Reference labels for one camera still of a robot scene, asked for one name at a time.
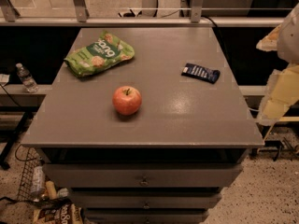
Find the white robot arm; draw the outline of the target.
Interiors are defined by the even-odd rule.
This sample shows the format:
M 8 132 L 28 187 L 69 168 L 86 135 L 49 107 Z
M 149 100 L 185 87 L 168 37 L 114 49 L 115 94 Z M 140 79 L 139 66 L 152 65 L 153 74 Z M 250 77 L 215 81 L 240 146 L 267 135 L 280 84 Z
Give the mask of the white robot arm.
M 281 60 L 288 63 L 282 71 L 272 72 L 267 81 L 265 96 L 259 105 L 258 123 L 271 126 L 299 101 L 299 5 L 283 23 L 260 40 L 256 48 L 275 51 Z

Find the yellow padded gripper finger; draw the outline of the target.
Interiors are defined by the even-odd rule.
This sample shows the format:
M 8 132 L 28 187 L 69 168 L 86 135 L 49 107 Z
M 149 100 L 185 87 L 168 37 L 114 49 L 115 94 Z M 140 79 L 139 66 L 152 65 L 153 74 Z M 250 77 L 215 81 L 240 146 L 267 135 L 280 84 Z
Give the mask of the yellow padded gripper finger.
M 282 71 L 275 69 L 268 78 L 260 102 L 257 122 L 271 126 L 299 101 L 299 64 L 289 63 Z

